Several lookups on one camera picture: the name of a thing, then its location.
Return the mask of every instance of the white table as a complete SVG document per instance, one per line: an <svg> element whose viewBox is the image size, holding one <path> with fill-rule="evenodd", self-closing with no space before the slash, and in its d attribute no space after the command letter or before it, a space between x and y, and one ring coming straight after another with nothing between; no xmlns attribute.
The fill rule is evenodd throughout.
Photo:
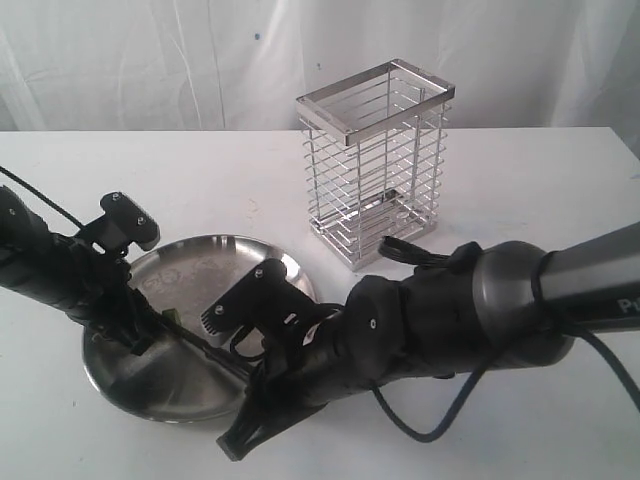
<svg viewBox="0 0 640 480"><path fill-rule="evenodd" d="M607 128L453 130L448 147L440 225L418 242L432 251L508 239L559 249L640 218L640 163ZM238 233L280 245L325 301L343 301L366 273L409 275L386 260L352 274L309 232L302 154L296 132L0 134L0 163L82 221L101 213L103 193L123 190L158 221L163 243ZM52 230L73 232L16 191ZM640 335L606 341L640 378ZM403 380L385 393L427 430L462 381ZM636 479L640 470L640 418L580 342L557 366L488 374L432 445L396 430L370 394L331 404L240 463L215 444L229 422L167 425L117 410L85 376L80 327L0 291L3 479Z"/></svg>

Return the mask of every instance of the chrome utensil holder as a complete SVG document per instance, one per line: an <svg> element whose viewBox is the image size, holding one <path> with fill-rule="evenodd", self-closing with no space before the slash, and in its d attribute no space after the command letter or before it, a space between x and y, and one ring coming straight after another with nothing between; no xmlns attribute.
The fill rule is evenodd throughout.
<svg viewBox="0 0 640 480"><path fill-rule="evenodd" d="M455 87L392 60L297 99L313 230L352 270L385 235L436 224L442 127Z"/></svg>

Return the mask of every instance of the stainless steel plate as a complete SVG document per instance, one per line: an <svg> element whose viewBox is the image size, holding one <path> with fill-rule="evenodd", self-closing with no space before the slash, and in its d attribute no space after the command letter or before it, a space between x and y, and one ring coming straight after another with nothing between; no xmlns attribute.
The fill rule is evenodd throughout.
<svg viewBox="0 0 640 480"><path fill-rule="evenodd" d="M130 284L156 310L176 309L185 328L226 346L228 338L206 333L200 315L266 258L282 260L287 280L315 299L309 278L293 258L260 240L235 235L195 237L154 250L133 262ZM254 342L249 350L256 348L259 339L247 340ZM236 410L242 399L241 381L170 337L136 357L85 330L83 360L89 379L107 400L149 420L206 420Z"/></svg>

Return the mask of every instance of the metal wire basket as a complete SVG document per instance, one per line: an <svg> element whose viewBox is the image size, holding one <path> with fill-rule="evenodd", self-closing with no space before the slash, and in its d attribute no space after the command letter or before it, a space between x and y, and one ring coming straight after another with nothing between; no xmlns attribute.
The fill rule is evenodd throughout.
<svg viewBox="0 0 640 480"><path fill-rule="evenodd" d="M455 87L392 60L297 99L313 230L353 270L435 227Z"/></svg>

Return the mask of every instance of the white backdrop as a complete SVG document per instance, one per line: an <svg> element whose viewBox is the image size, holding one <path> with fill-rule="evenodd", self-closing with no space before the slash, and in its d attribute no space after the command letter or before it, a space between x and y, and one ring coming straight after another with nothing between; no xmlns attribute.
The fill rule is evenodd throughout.
<svg viewBox="0 0 640 480"><path fill-rule="evenodd" d="M640 155L637 0L0 0L0 129L296 128L394 57L452 127L609 125Z"/></svg>

